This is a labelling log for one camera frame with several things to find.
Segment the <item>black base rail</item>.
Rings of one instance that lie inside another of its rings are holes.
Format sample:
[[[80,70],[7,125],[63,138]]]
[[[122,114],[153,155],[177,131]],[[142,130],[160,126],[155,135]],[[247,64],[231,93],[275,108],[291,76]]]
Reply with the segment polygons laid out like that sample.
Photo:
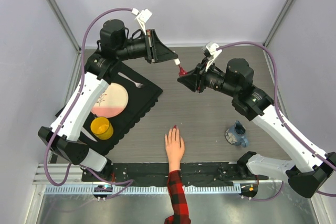
[[[83,182],[109,182],[133,180],[133,186],[163,187],[169,179],[180,178],[184,186],[226,185],[236,180],[266,180],[264,175],[253,175],[241,165],[228,162],[181,163],[179,168],[169,168],[168,163],[111,163],[102,171],[84,169]]]

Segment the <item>yellow cup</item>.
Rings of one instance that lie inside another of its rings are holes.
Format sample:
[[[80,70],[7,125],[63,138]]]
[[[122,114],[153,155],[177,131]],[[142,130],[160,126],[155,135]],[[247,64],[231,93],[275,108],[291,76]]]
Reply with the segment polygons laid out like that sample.
[[[95,118],[90,125],[92,133],[100,140],[108,140],[112,137],[114,129],[111,122],[105,117]]]

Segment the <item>silver knife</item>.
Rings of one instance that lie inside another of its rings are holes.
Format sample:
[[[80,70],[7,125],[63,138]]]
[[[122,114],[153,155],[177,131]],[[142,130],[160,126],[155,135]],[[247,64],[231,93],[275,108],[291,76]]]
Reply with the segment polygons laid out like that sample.
[[[84,127],[81,128],[79,141],[88,143],[88,141],[97,142],[97,140]]]

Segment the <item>red nail polish bottle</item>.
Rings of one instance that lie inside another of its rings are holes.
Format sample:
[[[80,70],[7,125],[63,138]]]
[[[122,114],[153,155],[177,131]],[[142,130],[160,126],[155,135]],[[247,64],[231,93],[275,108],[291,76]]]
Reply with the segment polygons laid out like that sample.
[[[178,65],[178,67],[179,67],[179,73],[178,73],[179,77],[182,77],[187,74],[187,71],[185,71],[181,65]]]

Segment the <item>blue ceramic mug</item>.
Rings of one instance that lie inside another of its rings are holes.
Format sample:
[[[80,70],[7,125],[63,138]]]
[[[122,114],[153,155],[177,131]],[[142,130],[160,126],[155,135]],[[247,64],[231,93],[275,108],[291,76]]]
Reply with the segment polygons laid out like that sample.
[[[234,125],[226,130],[225,139],[233,146],[249,146],[249,141],[246,135],[246,128],[238,120],[234,123]]]

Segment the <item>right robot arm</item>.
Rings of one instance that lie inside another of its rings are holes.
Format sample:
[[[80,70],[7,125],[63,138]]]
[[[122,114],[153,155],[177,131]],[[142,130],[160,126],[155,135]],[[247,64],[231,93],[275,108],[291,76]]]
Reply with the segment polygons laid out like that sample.
[[[242,179],[263,175],[288,183],[300,196],[311,198],[333,173],[335,153],[326,153],[311,143],[292,126],[282,113],[277,113],[274,100],[253,85],[254,71],[242,58],[231,59],[222,72],[218,67],[206,68],[207,60],[195,69],[178,77],[178,82],[193,92],[205,88],[232,97],[232,106],[247,120],[252,121],[288,154],[289,161],[267,158],[247,152],[237,161],[237,173]]]

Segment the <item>white nail polish cap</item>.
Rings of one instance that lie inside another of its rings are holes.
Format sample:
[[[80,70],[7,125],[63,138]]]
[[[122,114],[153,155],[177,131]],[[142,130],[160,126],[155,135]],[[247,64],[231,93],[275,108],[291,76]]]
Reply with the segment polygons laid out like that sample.
[[[177,59],[174,59],[174,63],[175,63],[177,66],[181,64],[181,62],[180,62],[179,58],[177,58]]]

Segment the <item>black scalloped placemat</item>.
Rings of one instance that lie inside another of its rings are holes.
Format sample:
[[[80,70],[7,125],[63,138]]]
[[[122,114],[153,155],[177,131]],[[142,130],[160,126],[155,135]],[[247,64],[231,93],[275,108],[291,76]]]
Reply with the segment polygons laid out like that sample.
[[[83,142],[105,156],[155,106],[162,93],[160,87],[121,62],[112,69],[109,81],[86,72],[84,83],[78,85],[51,128],[61,127],[59,137]],[[91,133],[91,122],[100,116],[107,118],[114,129],[109,139],[81,134]]]

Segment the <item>red plaid sleeve forearm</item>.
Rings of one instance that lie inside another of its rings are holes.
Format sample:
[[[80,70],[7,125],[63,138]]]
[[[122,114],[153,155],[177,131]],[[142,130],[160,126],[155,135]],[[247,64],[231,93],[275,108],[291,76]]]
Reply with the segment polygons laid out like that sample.
[[[164,223],[190,224],[191,219],[179,170],[169,173],[167,189],[173,208],[173,215],[167,217]]]

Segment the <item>mannequin hand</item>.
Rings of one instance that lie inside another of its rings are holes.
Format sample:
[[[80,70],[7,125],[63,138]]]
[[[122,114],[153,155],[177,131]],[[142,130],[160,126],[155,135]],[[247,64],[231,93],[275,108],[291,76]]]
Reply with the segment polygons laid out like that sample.
[[[180,130],[175,125],[165,134],[165,151],[169,164],[169,173],[180,170],[181,160],[185,152],[185,144]]]

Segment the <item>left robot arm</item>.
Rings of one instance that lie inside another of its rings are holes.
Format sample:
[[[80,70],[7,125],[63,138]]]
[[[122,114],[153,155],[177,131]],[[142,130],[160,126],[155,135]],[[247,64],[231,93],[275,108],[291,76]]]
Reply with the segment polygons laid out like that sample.
[[[102,182],[111,177],[111,161],[79,142],[81,129],[94,104],[121,71],[122,61],[137,58],[144,58],[149,63],[178,60],[178,55],[161,43],[155,30],[138,32],[139,37],[129,38],[123,21],[106,21],[100,30],[100,49],[88,58],[85,74],[72,97],[53,124],[38,131],[48,150],[74,165],[90,168]]]

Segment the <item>pink and cream plate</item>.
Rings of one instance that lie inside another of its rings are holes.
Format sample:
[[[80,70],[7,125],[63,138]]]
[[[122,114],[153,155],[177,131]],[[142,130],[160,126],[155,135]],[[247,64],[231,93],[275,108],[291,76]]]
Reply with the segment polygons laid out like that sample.
[[[98,117],[112,118],[119,115],[129,100],[127,90],[120,84],[111,83],[98,97],[91,112]]]

